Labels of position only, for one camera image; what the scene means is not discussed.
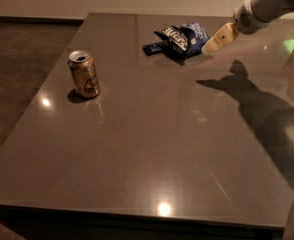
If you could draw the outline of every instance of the gold can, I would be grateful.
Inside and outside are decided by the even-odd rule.
[[[68,67],[78,95],[84,98],[94,98],[100,93],[94,59],[89,51],[71,52],[68,56]]]

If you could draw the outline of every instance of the can lid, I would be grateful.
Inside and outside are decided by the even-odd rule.
[[[69,60],[75,63],[82,63],[87,61],[91,57],[89,51],[85,50],[76,50],[69,54]]]

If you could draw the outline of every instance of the brown floor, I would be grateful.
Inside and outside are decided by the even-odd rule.
[[[79,24],[0,22],[0,148]],[[0,239],[23,238],[0,224]]]

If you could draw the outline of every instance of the shiny table surface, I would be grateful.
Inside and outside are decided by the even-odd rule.
[[[0,151],[0,204],[284,226],[294,20],[184,64],[141,49],[154,29],[227,20],[89,14]],[[94,56],[95,99],[75,94],[74,49]]]

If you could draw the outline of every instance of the gray tabletop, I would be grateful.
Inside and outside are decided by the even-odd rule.
[[[294,21],[179,64],[154,29],[226,18],[89,14],[0,152],[0,204],[284,226],[294,196]],[[88,49],[101,94],[77,97]]]

